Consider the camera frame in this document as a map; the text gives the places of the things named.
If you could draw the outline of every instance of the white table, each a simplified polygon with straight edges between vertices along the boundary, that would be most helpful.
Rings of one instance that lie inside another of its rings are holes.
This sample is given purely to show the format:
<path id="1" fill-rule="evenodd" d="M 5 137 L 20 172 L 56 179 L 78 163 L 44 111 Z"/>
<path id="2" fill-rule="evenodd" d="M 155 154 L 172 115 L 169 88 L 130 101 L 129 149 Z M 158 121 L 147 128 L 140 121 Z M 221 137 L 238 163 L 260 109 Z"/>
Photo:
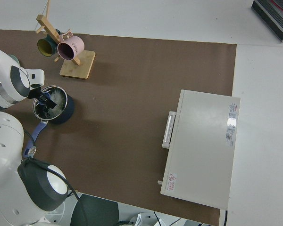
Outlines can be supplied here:
<path id="1" fill-rule="evenodd" d="M 35 30 L 46 0 L 0 1 L 0 29 Z M 53 0 L 50 21 L 76 33 L 238 44 L 241 98 L 228 225 L 283 225 L 283 43 L 251 0 Z"/>

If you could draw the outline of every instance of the brown mat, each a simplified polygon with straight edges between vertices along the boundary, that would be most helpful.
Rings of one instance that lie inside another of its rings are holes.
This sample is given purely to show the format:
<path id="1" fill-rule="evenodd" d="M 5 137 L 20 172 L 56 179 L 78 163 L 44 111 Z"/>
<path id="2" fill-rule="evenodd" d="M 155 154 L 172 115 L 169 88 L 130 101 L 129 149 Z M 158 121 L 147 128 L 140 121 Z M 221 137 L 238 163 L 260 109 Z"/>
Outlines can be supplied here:
<path id="1" fill-rule="evenodd" d="M 79 35 L 96 52 L 89 79 L 59 75 L 38 52 L 42 34 L 0 30 L 0 49 L 25 68 L 45 71 L 45 85 L 73 97 L 75 113 L 37 140 L 37 158 L 57 165 L 80 192 L 218 225 L 219 210 L 160 194 L 167 149 L 161 147 L 168 112 L 181 89 L 231 95 L 236 45 Z M 33 131 L 32 100 L 8 113 Z"/>

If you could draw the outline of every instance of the label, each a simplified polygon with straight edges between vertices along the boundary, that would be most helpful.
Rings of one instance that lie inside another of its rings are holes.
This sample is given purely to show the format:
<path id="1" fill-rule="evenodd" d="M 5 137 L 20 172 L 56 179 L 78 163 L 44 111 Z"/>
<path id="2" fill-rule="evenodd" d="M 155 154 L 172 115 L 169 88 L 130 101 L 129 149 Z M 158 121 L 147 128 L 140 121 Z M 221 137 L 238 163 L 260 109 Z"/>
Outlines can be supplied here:
<path id="1" fill-rule="evenodd" d="M 71 43 L 71 45 L 73 45 L 73 47 L 75 48 L 75 53 L 77 53 L 77 47 L 74 43 Z"/>
<path id="2" fill-rule="evenodd" d="M 168 181 L 167 181 L 167 189 L 166 189 L 168 192 L 174 192 L 175 184 L 176 184 L 176 178 L 177 178 L 177 174 L 169 173 L 169 177 L 168 177 Z"/>
<path id="3" fill-rule="evenodd" d="M 227 128 L 226 128 L 226 145 L 233 147 L 235 145 L 235 132 L 236 132 L 236 125 L 237 125 L 237 112 L 238 106 L 235 103 L 232 103 L 229 106 L 229 113 L 227 118 Z"/>

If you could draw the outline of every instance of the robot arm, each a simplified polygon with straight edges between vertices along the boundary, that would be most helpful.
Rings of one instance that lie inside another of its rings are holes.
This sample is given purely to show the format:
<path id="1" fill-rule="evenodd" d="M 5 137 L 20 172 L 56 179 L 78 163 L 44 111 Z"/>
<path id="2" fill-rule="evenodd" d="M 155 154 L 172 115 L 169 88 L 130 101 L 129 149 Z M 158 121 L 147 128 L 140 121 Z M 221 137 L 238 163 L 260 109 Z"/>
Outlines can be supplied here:
<path id="1" fill-rule="evenodd" d="M 44 85 L 44 71 L 25 69 L 0 50 L 0 111 L 27 98 Z"/>
<path id="2" fill-rule="evenodd" d="M 22 160 L 23 127 L 2 112 L 43 84 L 43 70 L 20 67 L 0 50 L 0 226 L 33 224 L 67 197 L 66 184 L 53 174 L 65 178 L 56 166 L 43 163 L 40 168 L 31 159 Z"/>

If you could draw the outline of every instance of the blue pot handle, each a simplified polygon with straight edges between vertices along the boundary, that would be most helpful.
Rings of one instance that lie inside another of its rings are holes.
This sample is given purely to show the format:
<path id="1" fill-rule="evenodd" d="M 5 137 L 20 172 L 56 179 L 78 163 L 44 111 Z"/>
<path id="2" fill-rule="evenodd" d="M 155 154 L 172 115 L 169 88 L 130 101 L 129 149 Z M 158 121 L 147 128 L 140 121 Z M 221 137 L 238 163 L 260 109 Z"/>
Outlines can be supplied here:
<path id="1" fill-rule="evenodd" d="M 32 133 L 32 137 L 33 137 L 33 140 L 36 142 L 37 138 L 38 138 L 38 135 L 39 133 L 45 129 L 45 127 L 47 126 L 47 123 L 48 121 L 41 121 L 37 127 L 34 129 L 33 133 Z M 25 151 L 23 153 L 23 157 L 24 158 L 27 158 L 28 157 L 28 151 L 29 149 L 31 149 L 33 147 L 33 141 L 32 139 L 30 138 L 27 145 L 26 145 L 26 148 L 25 148 Z"/>

